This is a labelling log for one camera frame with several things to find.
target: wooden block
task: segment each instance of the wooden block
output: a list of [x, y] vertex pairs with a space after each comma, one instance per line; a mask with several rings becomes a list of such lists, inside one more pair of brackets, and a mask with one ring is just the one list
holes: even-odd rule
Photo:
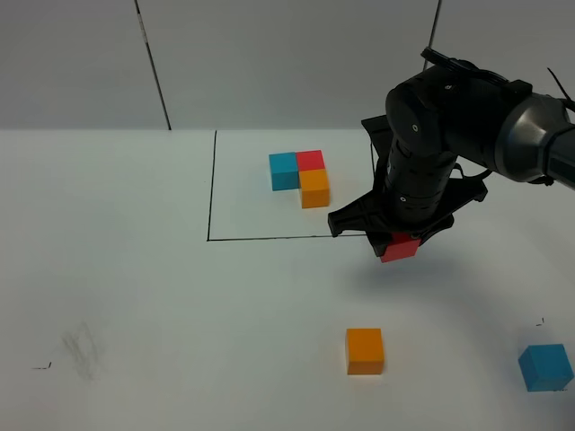
[[563, 344], [529, 346], [519, 358], [527, 390], [562, 391], [573, 380], [573, 369]]
[[328, 207], [330, 205], [330, 182], [325, 169], [299, 173], [302, 208]]
[[297, 168], [301, 171], [325, 169], [322, 150], [300, 151], [296, 153]]
[[381, 261], [391, 262], [393, 260], [410, 258], [415, 256], [420, 247], [421, 239], [413, 239], [408, 233], [392, 233], [394, 240], [385, 249]]
[[345, 338], [348, 374], [381, 374], [384, 341], [380, 329], [348, 330]]
[[299, 188], [296, 153], [270, 154], [272, 190]]

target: white tabletop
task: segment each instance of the white tabletop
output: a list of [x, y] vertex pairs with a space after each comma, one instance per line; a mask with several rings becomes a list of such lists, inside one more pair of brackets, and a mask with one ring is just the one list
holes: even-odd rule
[[[365, 136], [341, 133], [363, 160]], [[322, 149], [328, 171], [349, 151]], [[570, 190], [492, 175], [453, 229], [383, 265], [365, 237], [208, 242], [210, 196], [214, 233], [244, 234], [213, 154], [209, 131], [0, 133], [2, 429], [573, 429], [575, 391], [527, 393], [518, 367], [529, 343], [575, 361]], [[347, 175], [359, 196], [363, 162], [334, 163], [334, 192]], [[276, 215], [275, 236], [288, 217], [289, 235], [324, 229], [308, 214]], [[345, 374], [353, 327], [383, 330], [382, 376]]]

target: robotic arm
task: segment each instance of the robotic arm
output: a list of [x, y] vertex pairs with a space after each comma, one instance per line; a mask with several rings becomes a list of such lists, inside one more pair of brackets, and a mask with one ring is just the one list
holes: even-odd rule
[[[492, 172], [575, 189], [575, 102], [561, 85], [566, 99], [555, 99], [431, 48], [421, 55], [435, 66], [387, 94], [386, 116], [362, 121], [379, 155], [373, 188], [328, 215], [332, 236], [364, 231], [382, 261], [450, 228], [457, 209], [483, 201]], [[458, 156], [486, 171], [450, 178]]]

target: cyan block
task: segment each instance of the cyan block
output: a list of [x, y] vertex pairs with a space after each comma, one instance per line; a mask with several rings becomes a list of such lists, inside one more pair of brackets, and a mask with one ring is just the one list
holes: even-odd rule
[[296, 153], [270, 154], [272, 190], [299, 189]]
[[519, 357], [527, 390], [560, 391], [573, 379], [563, 344], [529, 346]]

